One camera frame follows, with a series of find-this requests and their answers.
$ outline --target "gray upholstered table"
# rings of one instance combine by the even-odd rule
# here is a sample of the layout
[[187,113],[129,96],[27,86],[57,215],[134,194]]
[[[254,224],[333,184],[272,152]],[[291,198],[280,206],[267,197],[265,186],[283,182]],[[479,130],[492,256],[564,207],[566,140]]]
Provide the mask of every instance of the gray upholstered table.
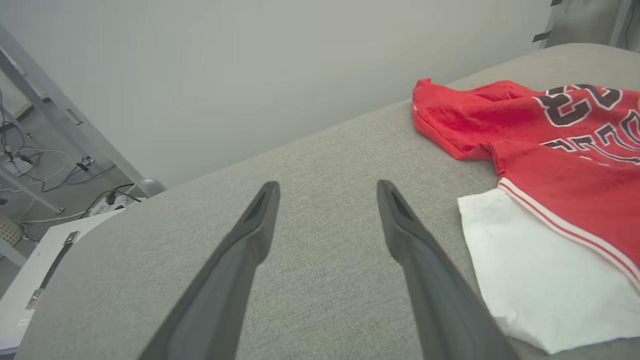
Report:
[[[640,54],[564,45],[451,86],[510,79],[538,90],[572,83],[640,90],[639,65]],[[477,291],[456,198],[493,188],[493,165],[452,159],[414,130],[410,102],[404,101],[171,189],[105,221],[58,268],[17,359],[136,359],[269,180],[280,182],[280,212],[271,253],[253,282],[237,358],[419,358],[403,273],[383,239],[378,179],[398,186]],[[514,343],[524,359],[545,358],[540,350]],[[553,358],[638,354],[640,340],[623,340]]]

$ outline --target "white cloth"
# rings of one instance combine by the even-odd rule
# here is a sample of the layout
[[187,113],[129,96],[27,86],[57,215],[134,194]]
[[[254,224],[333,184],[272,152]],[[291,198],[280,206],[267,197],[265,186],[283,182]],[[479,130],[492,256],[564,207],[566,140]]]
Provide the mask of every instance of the white cloth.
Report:
[[505,334],[549,354],[640,336],[640,294],[601,255],[500,189],[458,204],[482,297]]

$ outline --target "power strip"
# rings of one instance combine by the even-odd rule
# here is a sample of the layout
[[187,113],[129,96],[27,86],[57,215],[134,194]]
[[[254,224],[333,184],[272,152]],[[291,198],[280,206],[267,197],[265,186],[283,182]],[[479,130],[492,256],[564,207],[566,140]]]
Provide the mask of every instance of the power strip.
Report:
[[22,159],[13,158],[13,163],[7,159],[3,161],[2,165],[15,176],[26,174],[27,171],[33,168],[31,164]]

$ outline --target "jersey trim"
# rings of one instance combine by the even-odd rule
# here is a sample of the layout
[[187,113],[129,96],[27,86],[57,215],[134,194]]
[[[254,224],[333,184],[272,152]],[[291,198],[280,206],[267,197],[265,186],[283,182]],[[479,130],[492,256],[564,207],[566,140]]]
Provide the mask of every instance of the jersey trim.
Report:
[[607,260],[613,263],[613,265],[619,268],[629,278],[633,285],[640,290],[640,271],[638,271],[633,261],[613,247],[610,243],[607,243],[605,240],[595,236],[594,234],[582,230],[581,228],[571,225],[569,222],[563,220],[520,190],[506,177],[500,178],[498,188],[504,190],[557,233],[568,239],[576,241],[579,244],[587,246],[604,256]]

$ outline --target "cable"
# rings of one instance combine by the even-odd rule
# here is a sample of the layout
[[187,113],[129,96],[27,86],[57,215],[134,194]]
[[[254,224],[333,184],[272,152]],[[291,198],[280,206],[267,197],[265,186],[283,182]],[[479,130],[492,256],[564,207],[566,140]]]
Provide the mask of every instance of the cable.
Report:
[[41,183],[41,185],[42,185],[42,186],[40,187],[40,191],[41,191],[41,192],[46,193],[46,192],[49,192],[49,191],[55,190],[55,189],[57,189],[57,188],[59,188],[59,187],[63,186],[63,185],[66,183],[65,181],[69,180],[69,178],[70,178],[70,177],[72,177],[73,175],[77,174],[77,173],[78,173],[78,172],[80,172],[80,171],[81,171],[81,170],[80,170],[79,168],[74,168],[73,170],[71,170],[71,171],[69,172],[69,174],[67,175],[67,177],[66,177],[64,180],[62,180],[62,182],[61,182],[60,184],[58,184],[58,185],[56,185],[56,186],[54,186],[54,187],[52,187],[52,188],[46,189],[46,190],[44,189],[44,185],[45,185],[45,184],[44,184],[44,182],[42,182],[42,183]]
[[[122,185],[122,186],[119,186],[118,188],[122,188],[122,187],[125,187],[125,186],[130,186],[130,185]],[[67,216],[67,217],[61,217],[61,218],[50,218],[50,219],[46,219],[46,220],[30,220],[30,221],[22,221],[22,222],[20,222],[20,223],[22,223],[22,224],[32,224],[32,223],[35,223],[35,222],[50,222],[50,221],[56,221],[56,220],[66,220],[66,219],[74,218],[74,217],[76,217],[76,216],[78,216],[78,215],[82,215],[80,218],[83,218],[83,217],[84,217],[84,216],[89,212],[89,210],[91,210],[91,208],[93,207],[93,205],[94,205],[98,200],[100,200],[103,196],[105,196],[105,194],[110,193],[110,192],[121,193],[122,195],[126,195],[126,196],[128,196],[128,197],[132,198],[133,200],[135,200],[135,201],[137,201],[137,202],[142,202],[142,201],[140,201],[140,200],[136,199],[135,197],[133,197],[133,196],[131,196],[131,195],[129,195],[129,194],[126,194],[126,193],[124,193],[124,192],[121,192],[120,190],[116,190],[116,189],[113,189],[113,190],[107,190],[107,191],[103,192],[102,194],[100,194],[100,195],[99,195],[99,196],[98,196],[98,197],[97,197],[97,198],[96,198],[96,199],[91,203],[91,205],[89,205],[89,207],[88,207],[86,210],[84,210],[83,212],[81,212],[81,213],[77,213],[77,214],[73,214],[73,215],[69,215],[69,216]]]
[[39,167],[39,166],[40,166],[40,160],[42,159],[42,155],[44,155],[44,152],[40,152],[40,151],[38,151],[38,152],[36,152],[34,155],[27,156],[27,158],[29,158],[29,160],[30,160],[31,158],[34,158],[35,156],[38,156],[38,158],[37,158],[35,161],[32,161],[32,162],[31,162],[31,164],[32,164],[34,167]]
[[29,209],[31,209],[31,207],[33,206],[33,203],[36,201],[36,198],[31,199],[31,204],[29,204],[29,206],[27,206],[27,208],[22,212],[22,214],[20,214],[20,216],[18,216],[17,218],[15,218],[16,222],[19,222],[20,219],[27,213],[29,212]]
[[[17,154],[17,153],[19,153],[20,151],[23,151],[23,150],[24,150],[24,148],[25,148],[25,147],[22,147],[22,149],[17,150],[17,151],[14,151],[14,152],[13,152],[13,155],[16,155],[16,154]],[[31,177],[31,176],[29,176],[29,177],[31,178],[31,180],[29,180],[29,182],[30,182],[31,184],[38,184],[38,183],[42,183],[42,182],[44,182],[45,180],[49,180],[50,178],[52,178],[52,177],[54,177],[54,176],[56,176],[56,175],[60,174],[60,173],[62,172],[62,170],[64,170],[64,169],[67,167],[67,165],[69,164],[69,155],[68,155],[66,152],[64,152],[64,151],[60,151],[60,150],[34,149],[34,148],[32,148],[32,147],[29,147],[29,148],[30,148],[30,149],[28,149],[28,150],[34,150],[34,151],[40,151],[40,152],[59,152],[60,154],[63,154],[64,156],[66,156],[66,157],[67,157],[67,161],[66,161],[66,162],[65,162],[65,164],[60,168],[60,170],[58,170],[55,174],[53,174],[53,175],[51,175],[51,176],[46,177],[45,179],[42,179],[42,180],[38,180],[38,179],[36,179],[36,180],[38,180],[38,181],[35,181],[35,182],[34,182],[33,180],[35,179],[35,177]]]
[[135,184],[126,184],[126,185],[120,185],[117,188],[115,188],[114,190],[119,190],[120,188],[123,188],[125,186],[136,186]]
[[18,224],[18,226],[20,226],[20,227],[24,226],[24,229],[22,230],[22,238],[23,239],[27,239],[27,240],[31,240],[31,241],[36,242],[36,243],[40,243],[40,240],[34,239],[34,238],[29,236],[29,227],[27,226],[27,224],[23,224],[21,222],[17,222],[16,224]]
[[[4,117],[4,96],[3,96],[1,88],[0,88],[0,112],[2,113],[2,125],[5,125],[5,124],[11,125],[11,123],[8,122]],[[20,130],[17,126],[15,126],[15,128],[20,133],[20,138],[22,139],[22,145],[20,146],[20,149],[21,149],[26,145],[25,139],[24,139],[24,134],[22,134],[22,130]],[[8,152],[7,147],[6,147],[6,134],[7,134],[8,130],[9,129],[5,129],[3,131],[3,133],[2,133],[2,136],[0,136],[0,143],[2,144],[4,152]]]
[[138,187],[138,185],[133,185],[132,187],[130,187],[129,189],[127,189],[127,191],[125,191],[125,193],[131,193],[133,190],[135,190]]
[[[0,126],[4,126],[5,123],[8,123],[8,121],[4,118],[4,97],[3,97],[3,93],[2,93],[2,88],[0,88],[0,113],[2,113],[2,124],[0,124]],[[0,145],[2,145],[3,151],[5,154],[9,155],[9,161],[11,161],[11,163],[13,163],[13,166],[15,167],[16,170],[18,170],[18,174],[20,173],[20,169],[18,169],[18,166],[15,164],[15,161],[13,160],[13,155],[9,153],[9,149],[7,148],[6,145],[6,133],[7,131],[9,131],[8,129],[5,129],[2,133],[2,135],[0,136]]]
[[0,192],[12,192],[12,193],[19,193],[22,192],[22,190],[14,190],[12,188],[6,188],[6,189],[0,189]]
[[121,193],[122,195],[126,195],[126,196],[128,196],[128,197],[130,197],[130,198],[134,199],[134,200],[135,200],[135,201],[137,201],[137,202],[142,202],[142,201],[140,201],[140,200],[136,199],[135,197],[133,197],[133,196],[129,195],[128,193],[121,192],[120,190],[116,190],[116,189],[113,189],[113,190],[107,190],[107,191],[103,192],[102,194],[100,194],[100,195],[99,195],[99,196],[98,196],[98,197],[97,197],[97,198],[96,198],[96,199],[91,203],[91,205],[89,205],[89,207],[84,211],[84,213],[82,213],[82,216],[81,216],[80,218],[83,218],[83,217],[84,217],[84,216],[89,212],[89,210],[91,210],[91,208],[93,207],[93,205],[94,205],[96,202],[98,202],[98,200],[100,200],[103,196],[105,196],[106,194],[108,194],[108,193],[110,193],[110,192]]
[[77,213],[77,214],[73,214],[73,215],[69,215],[67,217],[61,217],[61,218],[50,218],[47,220],[30,220],[30,221],[23,221],[22,224],[31,224],[31,223],[35,223],[35,222],[49,222],[49,221],[56,221],[56,220],[66,220],[68,218],[74,218],[80,214],[84,214],[84,211],[81,213]]
[[66,184],[68,184],[68,185],[80,185],[80,184],[88,183],[89,181],[95,180],[98,176],[100,176],[100,175],[102,175],[102,174],[105,174],[105,173],[107,173],[107,172],[109,172],[109,171],[113,170],[115,167],[116,167],[116,166],[115,166],[115,165],[113,165],[112,167],[108,168],[107,170],[104,170],[104,171],[102,171],[102,172],[99,172],[98,174],[95,174],[94,176],[90,177],[89,179],[84,180],[84,181],[80,181],[79,183],[70,183],[70,182],[68,182],[68,178],[64,180],[64,183],[66,183]]

